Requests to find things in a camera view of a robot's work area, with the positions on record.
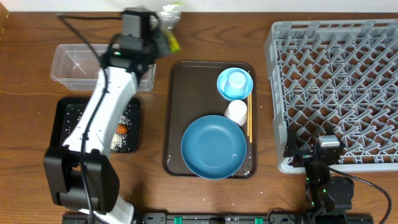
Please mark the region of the dark blue plate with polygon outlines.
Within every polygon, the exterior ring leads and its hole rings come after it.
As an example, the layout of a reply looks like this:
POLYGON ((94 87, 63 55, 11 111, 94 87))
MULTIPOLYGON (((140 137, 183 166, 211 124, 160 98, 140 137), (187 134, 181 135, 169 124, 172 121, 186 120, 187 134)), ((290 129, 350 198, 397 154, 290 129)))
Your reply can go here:
POLYGON ((186 166, 199 177, 218 180, 233 175, 246 158, 248 145, 241 128, 230 119, 208 115, 193 121, 181 140, 186 166))

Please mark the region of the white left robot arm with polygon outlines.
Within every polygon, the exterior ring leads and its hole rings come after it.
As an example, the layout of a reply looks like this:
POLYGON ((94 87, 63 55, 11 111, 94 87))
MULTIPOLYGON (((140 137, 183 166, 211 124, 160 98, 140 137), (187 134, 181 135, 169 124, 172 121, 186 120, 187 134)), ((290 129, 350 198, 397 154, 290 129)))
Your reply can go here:
POLYGON ((134 207, 119 195, 120 180, 109 161, 116 127, 139 81, 155 60, 179 51, 169 30, 147 37, 116 34, 100 67, 94 92, 72 133, 50 146, 44 167, 53 203, 88 214, 88 221, 131 223, 134 207))

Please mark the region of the orange carrot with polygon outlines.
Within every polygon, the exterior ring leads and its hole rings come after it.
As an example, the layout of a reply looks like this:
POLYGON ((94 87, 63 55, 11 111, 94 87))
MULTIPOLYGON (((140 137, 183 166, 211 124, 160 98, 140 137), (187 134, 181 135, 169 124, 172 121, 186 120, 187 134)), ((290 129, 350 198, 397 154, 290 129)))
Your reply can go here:
POLYGON ((119 124, 116 128, 116 133, 118 134, 127 134, 129 128, 123 124, 119 124))

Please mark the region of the yellow silver snack wrapper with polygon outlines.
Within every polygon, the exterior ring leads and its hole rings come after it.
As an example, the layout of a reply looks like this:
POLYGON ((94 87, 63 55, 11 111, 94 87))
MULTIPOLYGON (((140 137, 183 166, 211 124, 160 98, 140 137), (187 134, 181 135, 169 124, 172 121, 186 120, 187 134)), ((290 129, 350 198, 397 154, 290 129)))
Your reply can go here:
POLYGON ((181 11, 181 2, 173 2, 172 4, 164 5, 161 10, 157 11, 157 16, 160 19, 160 29, 168 42, 167 46, 171 54, 180 50, 177 38, 172 31, 180 20, 181 11))

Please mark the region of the pile of white rice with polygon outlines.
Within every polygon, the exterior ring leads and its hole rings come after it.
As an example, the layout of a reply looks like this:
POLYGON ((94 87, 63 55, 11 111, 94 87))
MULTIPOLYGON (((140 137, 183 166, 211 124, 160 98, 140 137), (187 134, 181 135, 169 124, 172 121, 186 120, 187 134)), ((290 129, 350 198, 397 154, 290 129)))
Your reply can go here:
MULTIPOLYGON (((81 119, 81 116, 86 108, 85 104, 72 104, 68 105, 65 110, 65 116, 63 121, 63 128, 61 133, 60 143, 72 133, 77 123, 81 119)), ((121 115, 119 123, 129 128, 127 134, 132 128, 132 117, 133 112, 136 112, 137 107, 135 105, 127 105, 124 109, 124 113, 121 115)), ((131 140, 128 139, 127 134, 118 134, 115 132, 111 142, 111 152, 131 152, 131 140)))

